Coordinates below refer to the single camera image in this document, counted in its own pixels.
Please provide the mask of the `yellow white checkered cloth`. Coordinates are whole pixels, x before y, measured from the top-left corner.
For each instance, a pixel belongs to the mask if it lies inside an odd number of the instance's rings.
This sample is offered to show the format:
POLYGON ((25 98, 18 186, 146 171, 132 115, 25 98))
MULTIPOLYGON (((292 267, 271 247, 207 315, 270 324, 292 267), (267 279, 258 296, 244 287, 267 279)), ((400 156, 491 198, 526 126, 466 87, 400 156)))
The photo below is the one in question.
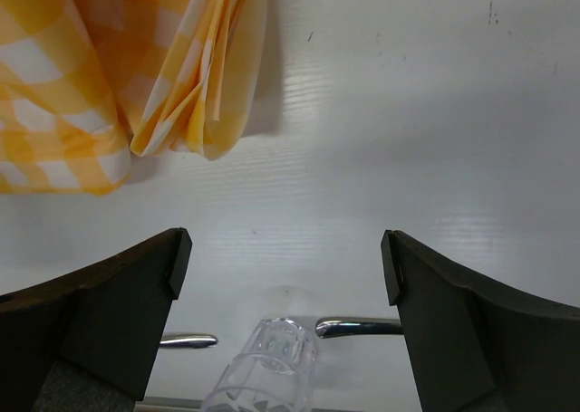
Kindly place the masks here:
POLYGON ((103 195, 245 131, 267 0, 1 0, 1 190, 103 195))

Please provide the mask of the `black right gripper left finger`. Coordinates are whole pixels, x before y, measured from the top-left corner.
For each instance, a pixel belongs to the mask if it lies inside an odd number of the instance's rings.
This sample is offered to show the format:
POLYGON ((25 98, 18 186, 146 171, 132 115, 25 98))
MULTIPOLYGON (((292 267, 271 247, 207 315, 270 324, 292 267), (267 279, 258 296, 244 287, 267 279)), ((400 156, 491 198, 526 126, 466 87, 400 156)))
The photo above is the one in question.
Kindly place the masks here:
POLYGON ((4 411, 132 411, 143 400, 192 248, 171 228, 1 297, 4 411))

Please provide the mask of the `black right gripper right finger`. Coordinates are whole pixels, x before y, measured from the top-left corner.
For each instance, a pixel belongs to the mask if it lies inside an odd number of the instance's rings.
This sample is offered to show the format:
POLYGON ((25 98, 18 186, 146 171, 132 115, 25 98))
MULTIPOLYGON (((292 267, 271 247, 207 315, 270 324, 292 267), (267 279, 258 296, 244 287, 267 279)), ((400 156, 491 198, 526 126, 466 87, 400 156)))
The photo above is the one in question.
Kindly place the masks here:
POLYGON ((401 231, 386 231, 381 249, 422 410, 578 410, 578 308, 491 279, 401 231))

